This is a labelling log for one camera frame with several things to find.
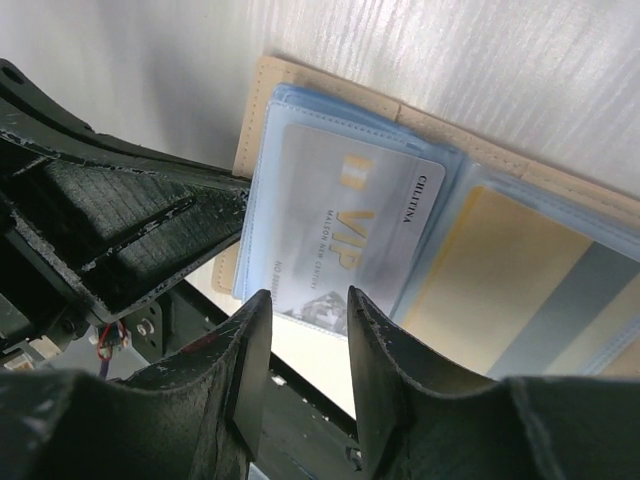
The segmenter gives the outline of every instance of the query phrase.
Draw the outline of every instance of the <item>card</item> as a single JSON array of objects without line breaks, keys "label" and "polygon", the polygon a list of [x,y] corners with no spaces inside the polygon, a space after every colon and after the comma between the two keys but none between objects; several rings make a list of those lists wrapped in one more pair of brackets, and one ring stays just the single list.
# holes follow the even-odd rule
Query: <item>card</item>
[{"label": "card", "polygon": [[442,165],[290,124],[263,285],[274,310],[346,333],[346,293],[389,313],[445,177]]},{"label": "card", "polygon": [[[494,378],[573,373],[640,306],[639,273],[633,259],[478,186],[403,327]],[[626,320],[608,324],[622,310]]]}]

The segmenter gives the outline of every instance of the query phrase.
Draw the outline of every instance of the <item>black mechanical part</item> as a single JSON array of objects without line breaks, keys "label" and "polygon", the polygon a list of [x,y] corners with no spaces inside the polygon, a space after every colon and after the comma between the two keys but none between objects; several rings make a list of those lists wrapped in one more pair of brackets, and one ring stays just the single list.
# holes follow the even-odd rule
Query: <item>black mechanical part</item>
[{"label": "black mechanical part", "polygon": [[0,351],[69,309],[100,325],[143,307],[238,240],[248,188],[94,133],[0,61],[0,259],[21,272],[0,293],[28,320]]},{"label": "black mechanical part", "polygon": [[640,478],[640,383],[493,382],[440,356],[349,292],[365,478]]},{"label": "black mechanical part", "polygon": [[270,348],[271,300],[262,291],[206,336],[126,381],[69,371],[0,374],[1,476],[246,478]]},{"label": "black mechanical part", "polygon": [[[161,351],[149,348],[148,336],[139,335],[137,326],[143,317],[161,325],[162,337],[155,340],[156,347],[162,345]],[[134,348],[155,362],[159,355],[179,351],[226,318],[183,281],[125,317],[124,323]],[[274,480],[359,478],[362,460],[355,420],[275,354],[270,357],[269,377],[257,467]]]}]

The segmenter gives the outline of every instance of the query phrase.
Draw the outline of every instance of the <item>bolt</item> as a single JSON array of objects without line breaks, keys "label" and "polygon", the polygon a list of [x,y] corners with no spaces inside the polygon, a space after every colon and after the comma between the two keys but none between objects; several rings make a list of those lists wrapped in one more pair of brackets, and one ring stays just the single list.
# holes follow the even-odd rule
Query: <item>bolt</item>
[{"label": "bolt", "polygon": [[153,323],[151,323],[151,320],[149,320],[148,318],[143,318],[136,329],[138,330],[138,333],[143,337],[151,335],[155,331]]}]

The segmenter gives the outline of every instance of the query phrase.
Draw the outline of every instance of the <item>screw hole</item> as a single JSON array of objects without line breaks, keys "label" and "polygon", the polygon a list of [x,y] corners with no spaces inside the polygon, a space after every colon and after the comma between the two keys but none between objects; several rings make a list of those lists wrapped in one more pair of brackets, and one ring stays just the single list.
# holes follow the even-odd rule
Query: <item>screw hole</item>
[{"label": "screw hole", "polygon": [[9,80],[17,83],[18,85],[22,85],[24,83],[24,80],[20,78],[20,75],[11,70],[9,67],[2,67],[2,73],[4,73]]}]

